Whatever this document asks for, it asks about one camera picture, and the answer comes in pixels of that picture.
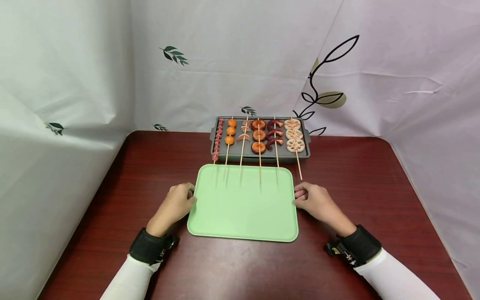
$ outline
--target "hand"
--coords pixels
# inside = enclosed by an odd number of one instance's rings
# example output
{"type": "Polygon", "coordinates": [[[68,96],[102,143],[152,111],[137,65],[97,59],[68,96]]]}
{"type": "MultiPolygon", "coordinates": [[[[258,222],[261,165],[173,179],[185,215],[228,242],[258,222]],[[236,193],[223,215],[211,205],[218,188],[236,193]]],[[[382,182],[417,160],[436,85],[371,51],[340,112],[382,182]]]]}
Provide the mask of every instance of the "hand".
{"type": "Polygon", "coordinates": [[[306,210],[315,219],[331,226],[339,236],[349,236],[357,227],[342,213],[335,204],[326,188],[302,182],[295,187],[295,200],[297,208],[306,210]]]}
{"type": "Polygon", "coordinates": [[[192,209],[197,197],[193,195],[195,186],[191,183],[182,183],[172,186],[165,200],[150,219],[146,232],[162,237],[173,223],[186,216],[192,209]]]}

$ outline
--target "wrist strap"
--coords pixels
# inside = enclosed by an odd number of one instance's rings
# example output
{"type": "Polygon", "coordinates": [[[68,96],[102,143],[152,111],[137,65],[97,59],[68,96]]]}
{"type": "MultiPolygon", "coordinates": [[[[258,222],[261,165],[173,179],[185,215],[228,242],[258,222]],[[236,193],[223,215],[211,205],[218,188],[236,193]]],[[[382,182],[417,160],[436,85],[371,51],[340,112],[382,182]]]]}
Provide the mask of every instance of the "wrist strap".
{"type": "Polygon", "coordinates": [[[347,237],[339,237],[338,241],[330,242],[325,250],[330,254],[345,256],[353,267],[364,265],[375,257],[382,249],[382,244],[371,235],[362,225],[357,225],[357,230],[347,237]]]}
{"type": "Polygon", "coordinates": [[[129,254],[132,258],[149,265],[161,263],[165,260],[169,250],[177,244],[179,239],[172,235],[157,238],[145,231],[140,230],[130,246],[129,254]]]}

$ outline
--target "green tray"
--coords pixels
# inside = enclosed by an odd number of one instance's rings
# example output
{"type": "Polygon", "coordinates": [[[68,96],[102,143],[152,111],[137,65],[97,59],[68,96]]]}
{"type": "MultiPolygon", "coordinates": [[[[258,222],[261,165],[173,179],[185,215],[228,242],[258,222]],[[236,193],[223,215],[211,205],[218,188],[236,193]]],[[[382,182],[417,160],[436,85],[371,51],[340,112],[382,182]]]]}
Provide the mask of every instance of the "green tray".
{"type": "Polygon", "coordinates": [[[299,232],[292,173],[285,168],[204,165],[198,171],[197,201],[188,231],[197,236],[294,241],[299,232]]]}

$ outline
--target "white fabric backdrop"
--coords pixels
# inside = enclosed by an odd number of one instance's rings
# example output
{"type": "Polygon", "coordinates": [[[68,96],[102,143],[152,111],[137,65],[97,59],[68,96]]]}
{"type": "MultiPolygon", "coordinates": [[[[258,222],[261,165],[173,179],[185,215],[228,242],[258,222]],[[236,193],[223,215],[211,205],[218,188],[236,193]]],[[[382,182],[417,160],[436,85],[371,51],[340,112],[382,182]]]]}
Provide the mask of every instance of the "white fabric backdrop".
{"type": "Polygon", "coordinates": [[[129,130],[206,132],[241,107],[387,139],[479,298],[479,15],[475,0],[0,0],[0,298],[38,294],[129,130]]]}
{"type": "Polygon", "coordinates": [[[0,1],[0,299],[37,297],[132,128],[130,12],[0,1]]]}
{"type": "Polygon", "coordinates": [[[210,131],[244,106],[290,115],[340,3],[132,1],[137,129],[210,131]]]}

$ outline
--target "forearm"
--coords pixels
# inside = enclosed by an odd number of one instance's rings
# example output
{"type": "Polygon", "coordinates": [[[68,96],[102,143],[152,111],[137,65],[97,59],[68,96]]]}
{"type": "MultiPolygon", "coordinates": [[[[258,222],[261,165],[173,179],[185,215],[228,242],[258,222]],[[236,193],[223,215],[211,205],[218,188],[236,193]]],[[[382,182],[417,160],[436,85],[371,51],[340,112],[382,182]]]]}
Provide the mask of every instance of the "forearm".
{"type": "Polygon", "coordinates": [[[371,261],[354,270],[383,300],[439,300],[420,278],[383,248],[371,261]]]}
{"type": "Polygon", "coordinates": [[[150,266],[128,255],[101,300],[143,300],[150,278],[159,266],[160,263],[150,266]]]}

